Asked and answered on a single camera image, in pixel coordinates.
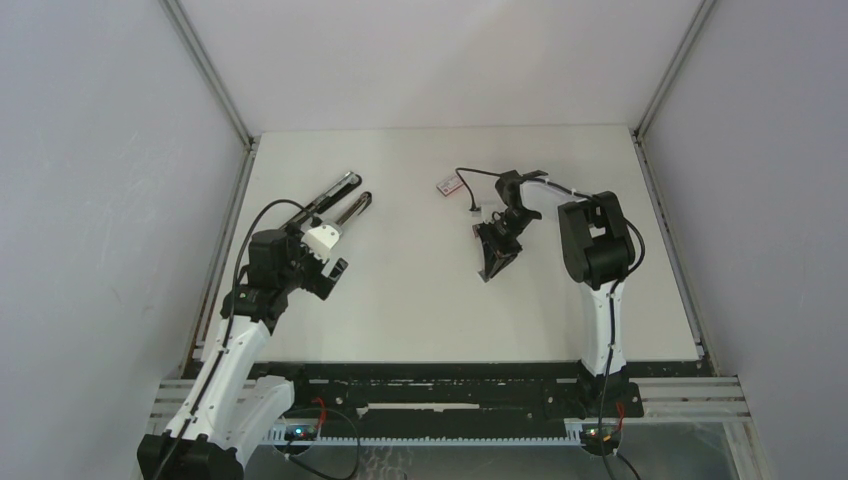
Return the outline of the aluminium frame rail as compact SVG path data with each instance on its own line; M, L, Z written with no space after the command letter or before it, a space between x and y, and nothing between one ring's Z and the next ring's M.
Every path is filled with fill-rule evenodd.
M576 399L576 384L553 380L316 380L307 390L328 407L324 444L577 445L597 420ZM604 422L617 426L748 423L734 378L642 378L611 401Z

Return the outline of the black stapler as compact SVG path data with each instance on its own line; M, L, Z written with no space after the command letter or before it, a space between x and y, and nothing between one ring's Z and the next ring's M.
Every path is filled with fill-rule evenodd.
M361 175L353 171L348 171L327 190L309 202L302 211L291 217L285 223L285 226L290 224L302 225L313 215L323 214L349 193L358 188L362 182L363 178Z

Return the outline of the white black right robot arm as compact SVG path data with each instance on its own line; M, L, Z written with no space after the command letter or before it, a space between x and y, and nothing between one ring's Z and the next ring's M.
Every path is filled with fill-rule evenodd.
M517 259L523 250L519 236L542 218L524 202L526 184L543 185L569 199L557 207L560 244L565 270L581 287L586 339L580 365L591 378L578 388L578 402L589 415L605 415L618 400L615 386L605 377L626 366L620 342L621 294L627 278L644 260L644 239L611 191L589 194L570 189L549 180L543 171L499 173L495 190L505 208L473 226L481 244L480 276L485 282Z

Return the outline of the red white staple box sleeve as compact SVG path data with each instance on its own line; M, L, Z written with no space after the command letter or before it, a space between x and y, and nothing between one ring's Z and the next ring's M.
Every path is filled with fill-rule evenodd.
M454 173L436 184L436 190L444 197L465 188L465 182L457 173Z

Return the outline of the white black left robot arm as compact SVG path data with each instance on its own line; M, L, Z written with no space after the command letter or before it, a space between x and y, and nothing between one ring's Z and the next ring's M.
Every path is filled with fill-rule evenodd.
M275 420L310 409L311 388L283 376L260 378L257 393L244 403L238 399L290 294L303 290L325 300L344 273L347 262L332 258L342 236L332 222L250 232L222 303L211 357L164 431L145 435L139 444L143 478L241 479Z

